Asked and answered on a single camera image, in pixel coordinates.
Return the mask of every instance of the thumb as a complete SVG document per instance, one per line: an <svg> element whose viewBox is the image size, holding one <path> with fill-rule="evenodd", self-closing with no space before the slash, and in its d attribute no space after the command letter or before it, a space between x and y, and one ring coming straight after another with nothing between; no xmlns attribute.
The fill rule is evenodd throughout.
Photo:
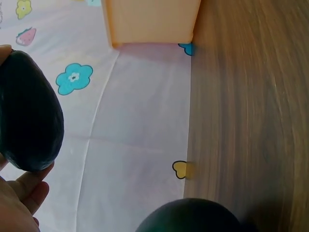
<svg viewBox="0 0 309 232"><path fill-rule="evenodd" d="M0 46L0 65L7 59L12 51L10 45L1 45Z"/></svg>

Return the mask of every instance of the white sheet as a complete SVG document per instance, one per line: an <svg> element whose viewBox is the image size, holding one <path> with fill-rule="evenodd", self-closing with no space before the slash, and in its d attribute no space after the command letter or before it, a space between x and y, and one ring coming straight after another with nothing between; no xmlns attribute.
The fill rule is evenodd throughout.
<svg viewBox="0 0 309 232"><path fill-rule="evenodd" d="M0 3L0 44L29 53L56 92L56 78L69 64L93 69L85 88L58 94L65 139L36 214L41 231L133 232L157 207L182 198L184 181L172 163L187 152L191 59L183 49L112 50L101 7L86 2L32 0L21 19L16 0ZM8 165L1 175L21 173Z"/></svg>

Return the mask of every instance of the finger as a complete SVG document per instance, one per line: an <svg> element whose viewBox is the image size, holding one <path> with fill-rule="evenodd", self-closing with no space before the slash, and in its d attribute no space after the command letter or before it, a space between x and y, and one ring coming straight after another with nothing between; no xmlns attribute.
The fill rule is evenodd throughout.
<svg viewBox="0 0 309 232"><path fill-rule="evenodd" d="M1 45L0 46L0 65L7 59L12 51L10 45Z"/></svg>
<svg viewBox="0 0 309 232"><path fill-rule="evenodd" d="M7 165L8 161L6 158L0 153L0 171Z"/></svg>
<svg viewBox="0 0 309 232"><path fill-rule="evenodd" d="M15 181L7 181L10 187L15 191L16 195L18 196L19 200L24 200L35 187L44 180L47 174L52 170L54 167L54 163L52 163L48 168L31 173L26 172L22 174L18 179Z"/></svg>
<svg viewBox="0 0 309 232"><path fill-rule="evenodd" d="M22 203L25 205L25 207L27 207L30 213L34 215L44 202L48 192L48 184L46 182L41 182L35 187L33 192L22 201Z"/></svg>

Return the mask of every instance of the yellow flower print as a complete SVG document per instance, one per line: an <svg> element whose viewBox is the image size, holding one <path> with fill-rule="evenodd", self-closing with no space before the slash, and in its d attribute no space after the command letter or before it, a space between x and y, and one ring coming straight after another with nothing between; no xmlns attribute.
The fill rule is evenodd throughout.
<svg viewBox="0 0 309 232"><path fill-rule="evenodd" d="M19 0L17 2L16 14L18 19L23 19L26 15L32 11L30 0Z"/></svg>

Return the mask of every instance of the orange box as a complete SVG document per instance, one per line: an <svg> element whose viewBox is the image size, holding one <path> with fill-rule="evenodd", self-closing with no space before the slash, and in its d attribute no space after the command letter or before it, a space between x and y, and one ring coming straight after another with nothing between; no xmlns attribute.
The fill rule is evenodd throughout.
<svg viewBox="0 0 309 232"><path fill-rule="evenodd" d="M192 41L201 0L101 0L112 47Z"/></svg>

